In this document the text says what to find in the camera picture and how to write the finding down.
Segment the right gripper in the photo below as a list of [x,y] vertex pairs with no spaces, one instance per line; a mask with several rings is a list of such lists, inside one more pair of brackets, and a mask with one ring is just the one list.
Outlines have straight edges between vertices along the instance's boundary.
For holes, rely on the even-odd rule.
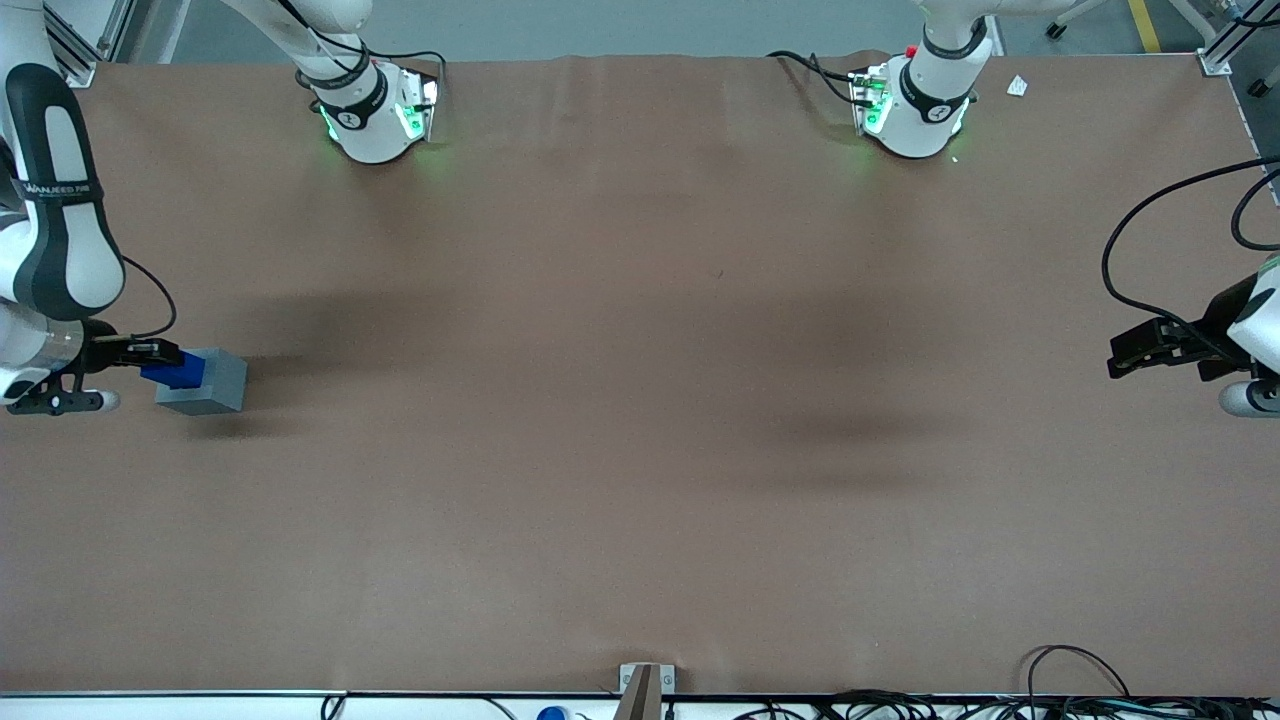
[[[93,334],[86,322],[4,320],[1,328],[1,391],[5,404],[69,404],[63,379],[83,380],[84,359]],[[184,363],[180,347],[163,338],[129,338],[118,352],[97,354],[95,370]]]

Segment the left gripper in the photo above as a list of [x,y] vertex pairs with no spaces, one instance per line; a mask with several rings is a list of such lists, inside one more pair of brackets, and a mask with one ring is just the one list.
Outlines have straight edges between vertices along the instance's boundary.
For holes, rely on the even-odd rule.
[[[1216,293],[1204,310],[1204,327],[1221,354],[1231,351],[1238,363],[1249,359],[1266,363],[1266,279],[1252,274]],[[1121,379],[1152,366],[1180,366],[1198,363],[1202,382],[1213,382],[1239,373],[1238,363],[1206,357],[1206,345],[1185,327],[1167,318],[1151,318],[1110,340],[1107,373]]]

